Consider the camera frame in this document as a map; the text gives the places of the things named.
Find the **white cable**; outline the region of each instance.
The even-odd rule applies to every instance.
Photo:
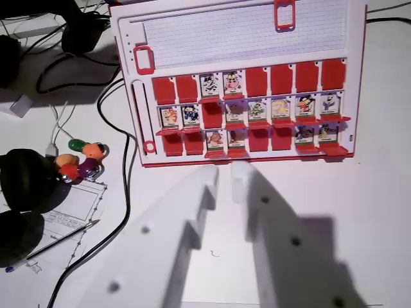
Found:
[[[98,10],[98,8],[100,7],[100,4],[103,2],[103,0],[100,0],[100,2],[98,4],[96,4],[96,8],[94,9],[94,11]]]
[[[54,118],[55,118],[55,120],[56,120],[56,123],[55,123],[55,125],[54,125],[53,131],[51,132],[50,144],[53,144],[53,143],[54,143],[54,142],[53,142],[53,136],[54,136],[54,133],[55,133],[55,131],[56,131],[57,128],[58,128],[58,130],[61,130],[63,133],[65,133],[70,139],[74,139],[74,137],[73,137],[72,135],[70,135],[69,133],[67,133],[66,130],[63,129],[63,128],[59,125],[59,123],[58,123],[58,122],[60,122],[60,119],[61,119],[62,116],[63,116],[64,110],[66,109],[66,106],[67,106],[68,102],[69,102],[69,101],[66,101],[66,102],[64,103],[64,106],[63,106],[63,109],[62,109],[62,112],[61,112],[60,115],[58,115],[56,108],[55,108],[54,106],[51,106],[51,105],[49,104],[49,107],[50,107],[51,111],[53,112]]]
[[[84,6],[84,8],[83,8],[83,13],[85,12],[85,9],[86,9],[87,6],[89,5],[89,1],[90,1],[90,0],[87,0],[87,1],[85,2],[85,6]]]

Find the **red plastic clip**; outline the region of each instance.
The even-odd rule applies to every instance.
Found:
[[[351,120],[350,117],[343,117],[340,114],[324,114],[321,115],[321,119],[324,122],[346,122]]]
[[[340,146],[338,142],[320,144],[320,150],[328,156],[344,156],[348,153],[348,150]]]
[[[139,50],[147,50],[148,53],[148,59],[150,61],[150,67],[146,67],[144,69],[141,69],[139,67],[139,61],[137,59],[137,52]],[[152,51],[152,49],[148,46],[138,46],[134,48],[134,58],[136,60],[136,66],[137,66],[137,73],[139,73],[140,75],[151,75],[154,73],[155,71],[155,64],[154,64],[154,53]]]
[[[291,24],[278,24],[278,7],[287,6],[290,4],[293,10],[293,21]],[[293,29],[295,28],[295,0],[274,0],[274,19],[275,28],[277,30]]]
[[[169,135],[174,135],[175,133],[178,133],[179,129],[178,128],[164,128],[161,131],[157,132],[155,135],[156,136],[169,136]]]

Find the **cartoon character picture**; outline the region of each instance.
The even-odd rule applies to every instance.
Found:
[[[243,122],[243,105],[240,102],[228,103],[225,106],[226,118],[228,123]]]
[[[263,100],[249,102],[249,121],[267,119],[267,104]]]
[[[179,127],[177,122],[177,108],[166,107],[161,109],[162,125],[165,128]]]
[[[241,130],[228,131],[229,148],[243,148],[245,147],[244,132]]]
[[[298,132],[295,134],[295,143],[313,143],[313,128],[309,128],[305,125],[298,126]]]
[[[290,117],[290,101],[287,99],[277,99],[272,102],[272,119]]]
[[[224,94],[242,94],[241,75],[237,71],[224,73]]]
[[[299,108],[296,109],[295,116],[296,117],[312,116],[314,114],[314,104],[315,104],[315,98],[313,98],[311,95],[301,97],[299,99],[299,102],[296,105]]]
[[[223,135],[221,132],[206,132],[207,148],[209,150],[223,149]]]
[[[338,114],[340,110],[340,98],[335,93],[321,95],[321,114]]]
[[[186,105],[182,108],[184,126],[199,126],[200,119],[196,105]]]
[[[201,96],[208,98],[211,96],[218,96],[218,78],[213,74],[200,76]]]
[[[322,142],[336,142],[338,136],[338,126],[330,123],[323,124],[320,127],[319,143]]]

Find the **black cable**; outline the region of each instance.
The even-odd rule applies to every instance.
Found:
[[[81,55],[80,57],[85,58],[90,60],[91,62],[97,63],[97,64],[102,64],[102,65],[107,65],[107,66],[119,66],[119,63],[107,63],[107,62],[101,62],[101,61],[97,61],[95,59],[89,58],[86,55]]]
[[[411,19],[403,18],[403,17],[372,18],[372,19],[367,19],[367,24],[372,24],[374,22],[381,22],[381,21],[401,21],[401,22],[405,22],[406,24],[411,25]]]
[[[100,97],[97,100],[97,111],[99,113],[99,115],[101,116],[101,118],[103,119],[103,121],[105,121],[110,127],[112,127],[113,129],[115,129],[117,132],[122,133],[126,136],[126,143],[125,143],[125,148],[124,148],[124,153],[123,153],[123,185],[124,185],[124,192],[125,192],[125,197],[126,197],[126,213],[125,216],[123,218],[123,220],[121,221],[121,223],[104,239],[102,240],[100,243],[98,243],[96,246],[94,246],[93,248],[91,248],[85,255],[83,255],[82,257],[80,257],[76,262],[74,262],[72,265],[70,265],[64,272],[63,274],[60,276],[55,289],[53,291],[53,294],[51,295],[49,304],[48,304],[48,308],[52,308],[58,291],[60,290],[64,280],[74,271],[76,270],[79,266],[82,265],[83,262],[87,262],[88,260],[90,260],[92,257],[94,257],[94,253],[97,252],[97,250],[99,250],[104,244],[108,243],[109,241],[113,240],[113,238],[115,238],[120,232],[121,230],[124,228],[124,226],[127,224],[128,219],[130,218],[130,211],[131,211],[131,204],[130,204],[130,179],[131,179],[131,170],[132,170],[132,164],[134,162],[134,159],[136,157],[137,154],[137,144],[134,148],[134,152],[133,152],[133,156],[132,156],[132,160],[130,163],[130,169],[128,170],[128,176],[127,176],[127,171],[126,171],[126,164],[127,164],[127,151],[128,151],[128,146],[130,144],[130,139],[133,139],[134,141],[136,140],[136,138],[131,135],[130,133],[118,128],[117,126],[114,126],[110,121],[107,120],[107,118],[104,116],[103,112],[101,111],[101,104],[103,103],[103,101],[109,97],[113,91],[119,89],[119,87],[115,90],[113,90],[111,93],[107,94],[107,96],[104,97],[104,95],[106,95],[106,93],[113,88],[113,86],[115,86],[116,84],[118,84],[119,82],[122,82],[123,79],[119,79],[116,80],[115,82],[113,82],[111,85],[109,85],[104,91],[103,93],[101,93]]]
[[[394,8],[401,8],[402,6],[406,6],[406,5],[409,5],[409,4],[411,4],[411,1],[406,2],[406,3],[397,4],[397,5],[393,5],[393,6],[389,6],[389,7],[387,7],[387,8],[378,8],[378,9],[376,9],[376,10],[368,11],[367,13],[368,13],[368,14],[371,14],[371,13],[376,13],[376,12],[382,12],[382,11],[392,10],[392,9],[394,9]]]
[[[63,88],[67,88],[67,87],[74,87],[74,86],[81,86],[81,87],[102,87],[102,86],[106,86],[106,85],[110,85],[110,83],[113,82],[113,80],[116,78],[117,74],[120,72],[121,68],[120,66],[117,64],[117,68],[114,71],[114,74],[112,75],[112,77],[110,78],[109,81],[105,81],[105,82],[101,82],[101,83],[85,83],[85,82],[72,82],[72,83],[64,83],[62,85],[57,85],[55,87],[49,88],[47,90],[41,90],[40,86],[41,83],[43,81],[43,77],[46,75],[46,73],[48,71],[50,71],[52,68],[54,68],[56,65],[58,65],[59,63],[66,61],[68,59],[74,58],[74,55],[68,54],[66,56],[63,56],[62,58],[59,58],[58,60],[52,62],[51,64],[49,64],[45,70],[43,71],[43,73],[39,76],[37,82],[36,82],[36,90],[39,94],[46,94],[49,92],[53,92],[59,89],[63,89]]]
[[[62,28],[64,28],[66,26],[66,24],[62,24],[61,26],[55,28],[52,32],[50,32],[49,34],[43,36],[42,38],[40,38],[38,41],[36,41],[33,45],[31,45],[24,53],[21,54],[21,60],[28,55],[28,53],[39,43],[41,43],[43,40],[45,40],[46,38],[52,36],[54,33],[57,33],[58,31],[60,31]]]

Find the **white table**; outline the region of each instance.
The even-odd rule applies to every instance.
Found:
[[[409,18],[411,6],[370,17],[381,16]],[[335,257],[346,265],[363,299],[368,304],[395,308],[409,307],[411,301],[411,248],[408,238],[411,234],[411,164],[408,157],[411,143],[407,139],[411,114],[410,37],[411,28],[399,22],[367,26],[354,158],[340,163],[323,160],[254,163],[298,214],[332,220]],[[112,43],[110,31],[106,31],[99,48],[104,49]],[[53,60],[53,53],[31,56],[25,61],[22,73],[32,77],[28,81],[30,87],[33,87],[42,67]],[[98,58],[111,60],[104,55]],[[83,71],[81,65],[72,65],[71,71],[62,65],[49,79],[49,85],[59,84],[60,79],[73,80],[73,76],[77,76],[76,71]],[[82,76],[83,80],[103,79],[97,75],[100,75],[100,69],[105,68],[94,67],[96,76]],[[125,212],[121,182],[125,138],[100,119],[94,103],[98,93],[94,90],[71,89],[48,96],[33,96],[37,105],[23,119],[0,114],[1,153],[13,148],[32,148],[43,153],[54,123],[46,103],[52,101],[61,105],[66,99],[79,104],[66,125],[67,131],[85,141],[110,146],[110,155],[105,159],[106,171],[100,178],[109,187],[104,197],[105,211],[101,223],[89,232],[90,243],[104,238],[121,221]],[[133,132],[123,89],[104,102],[103,111],[114,124]],[[69,153],[63,134],[57,145],[61,153]],[[235,305],[235,308],[249,308],[258,303],[252,248],[244,241],[240,209],[232,202],[230,165],[219,168],[217,210],[207,217],[202,250],[193,253],[183,300],[211,303],[186,304],[186,307],[228,308],[234,305],[213,303],[238,303],[244,305]],[[132,218],[195,169],[196,166],[143,169],[137,159],[132,179]],[[64,282],[56,308],[75,307],[111,247],[104,249]],[[211,250],[219,257],[213,257]],[[21,300],[17,298],[21,297],[17,296],[21,290],[16,285],[7,286],[8,279],[0,271],[2,286],[6,285],[0,290],[2,301],[8,303],[4,307],[17,307],[15,303],[19,302],[22,305],[18,307],[34,308],[37,307],[36,300],[40,302],[42,298],[41,302],[45,303],[52,292],[49,287],[33,286],[32,290],[26,290],[27,299]]]

